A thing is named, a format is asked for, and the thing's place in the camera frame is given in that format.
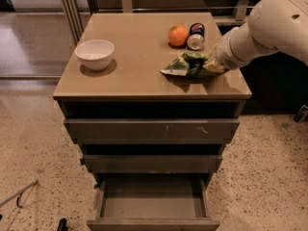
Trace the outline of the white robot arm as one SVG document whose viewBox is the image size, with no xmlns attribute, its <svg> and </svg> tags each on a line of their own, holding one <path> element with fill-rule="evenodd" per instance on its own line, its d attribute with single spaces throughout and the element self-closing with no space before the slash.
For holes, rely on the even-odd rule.
<svg viewBox="0 0 308 231">
<path fill-rule="evenodd" d="M 220 39 L 204 66 L 235 70 L 277 52 L 308 63 L 308 0 L 261 0 L 245 24 Z"/>
</svg>

